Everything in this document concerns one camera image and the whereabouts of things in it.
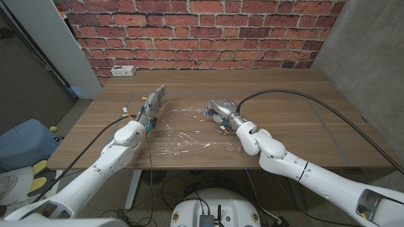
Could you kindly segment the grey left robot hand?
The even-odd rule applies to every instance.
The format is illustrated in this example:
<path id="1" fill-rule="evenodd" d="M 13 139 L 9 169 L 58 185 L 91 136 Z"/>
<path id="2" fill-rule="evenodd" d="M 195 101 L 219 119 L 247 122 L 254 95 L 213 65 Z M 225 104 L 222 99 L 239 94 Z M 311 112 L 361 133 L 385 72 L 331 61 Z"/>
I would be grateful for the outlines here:
<path id="1" fill-rule="evenodd" d="M 148 95 L 148 98 L 141 107 L 140 114 L 137 115 L 135 120 L 146 127 L 152 118 L 158 115 L 160 109 L 167 101 L 168 99 L 165 98 L 165 85 L 162 85 Z"/>

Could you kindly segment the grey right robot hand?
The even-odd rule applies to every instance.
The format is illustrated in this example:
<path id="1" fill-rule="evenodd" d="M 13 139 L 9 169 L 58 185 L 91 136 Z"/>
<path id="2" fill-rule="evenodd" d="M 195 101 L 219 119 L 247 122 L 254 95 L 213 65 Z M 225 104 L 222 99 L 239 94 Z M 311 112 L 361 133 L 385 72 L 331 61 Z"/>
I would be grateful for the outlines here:
<path id="1" fill-rule="evenodd" d="M 237 130 L 247 119 L 236 112 L 237 105 L 230 100 L 210 100 L 206 104 L 205 115 L 211 115 L 212 119 L 224 127 Z"/>

